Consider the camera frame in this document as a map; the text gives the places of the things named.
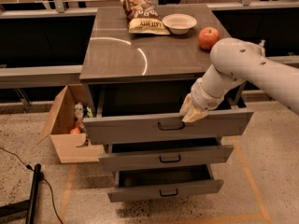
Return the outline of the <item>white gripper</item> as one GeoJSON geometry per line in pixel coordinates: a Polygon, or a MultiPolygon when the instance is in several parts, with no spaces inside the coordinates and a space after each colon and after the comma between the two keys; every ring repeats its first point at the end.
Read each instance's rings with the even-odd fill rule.
{"type": "Polygon", "coordinates": [[[204,91],[202,79],[198,78],[193,83],[190,94],[186,95],[179,110],[179,114],[181,116],[184,116],[182,119],[183,122],[195,122],[207,116],[207,112],[202,110],[215,110],[223,100],[223,96],[221,96],[220,98],[215,98],[204,91]]]}

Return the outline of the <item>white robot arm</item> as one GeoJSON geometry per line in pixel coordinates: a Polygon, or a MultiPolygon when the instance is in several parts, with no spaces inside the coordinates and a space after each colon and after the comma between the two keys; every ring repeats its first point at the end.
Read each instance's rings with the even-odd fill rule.
{"type": "Polygon", "coordinates": [[[193,83],[179,111],[182,121],[207,116],[225,94],[248,81],[299,114],[299,69],[264,57],[264,48],[236,38],[223,38],[210,51],[211,65],[193,83]]]}

